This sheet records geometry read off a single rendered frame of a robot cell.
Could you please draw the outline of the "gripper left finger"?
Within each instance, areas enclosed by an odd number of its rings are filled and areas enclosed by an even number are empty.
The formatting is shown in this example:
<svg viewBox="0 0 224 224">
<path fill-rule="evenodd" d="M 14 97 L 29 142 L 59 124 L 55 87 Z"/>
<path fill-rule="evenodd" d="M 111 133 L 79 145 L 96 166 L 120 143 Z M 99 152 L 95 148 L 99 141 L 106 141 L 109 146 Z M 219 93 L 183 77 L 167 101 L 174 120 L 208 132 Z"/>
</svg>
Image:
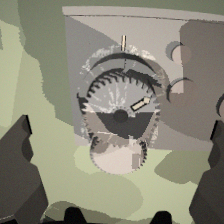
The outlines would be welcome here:
<svg viewBox="0 0 224 224">
<path fill-rule="evenodd" d="M 0 224 L 39 224 L 48 207 L 38 168 L 30 163 L 31 134 L 22 115 L 0 139 Z"/>
</svg>

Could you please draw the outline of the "grey toothed gear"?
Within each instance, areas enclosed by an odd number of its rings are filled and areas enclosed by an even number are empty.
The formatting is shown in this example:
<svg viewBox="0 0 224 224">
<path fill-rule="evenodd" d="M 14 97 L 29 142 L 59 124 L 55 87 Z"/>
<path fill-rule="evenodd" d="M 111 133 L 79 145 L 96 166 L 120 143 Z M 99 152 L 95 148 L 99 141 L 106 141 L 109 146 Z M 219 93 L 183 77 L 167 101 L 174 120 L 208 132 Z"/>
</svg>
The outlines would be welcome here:
<svg viewBox="0 0 224 224">
<path fill-rule="evenodd" d="M 85 128 L 90 128 L 88 133 L 92 137 L 103 140 L 102 144 L 113 144 L 115 148 L 123 145 L 145 141 L 154 133 L 160 117 L 160 107 L 156 95 L 150 85 L 136 74 L 116 72 L 104 75 L 99 82 L 91 87 L 94 92 L 88 92 L 90 97 L 85 97 L 88 103 L 83 103 L 87 108 L 82 117 L 86 117 Z M 118 113 L 116 110 L 125 110 Z M 126 112 L 127 111 L 127 112 Z"/>
</svg>

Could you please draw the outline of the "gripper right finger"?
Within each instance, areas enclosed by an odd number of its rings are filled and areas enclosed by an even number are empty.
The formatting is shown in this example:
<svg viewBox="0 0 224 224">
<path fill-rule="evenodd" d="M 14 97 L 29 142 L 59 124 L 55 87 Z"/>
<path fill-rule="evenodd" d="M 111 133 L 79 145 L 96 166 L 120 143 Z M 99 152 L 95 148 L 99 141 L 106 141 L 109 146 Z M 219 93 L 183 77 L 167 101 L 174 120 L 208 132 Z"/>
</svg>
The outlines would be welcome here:
<svg viewBox="0 0 224 224">
<path fill-rule="evenodd" d="M 222 120 L 215 121 L 210 140 L 213 143 L 208 158 L 211 169 L 202 174 L 189 207 L 189 213 L 195 224 L 224 224 L 224 122 Z"/>
</svg>

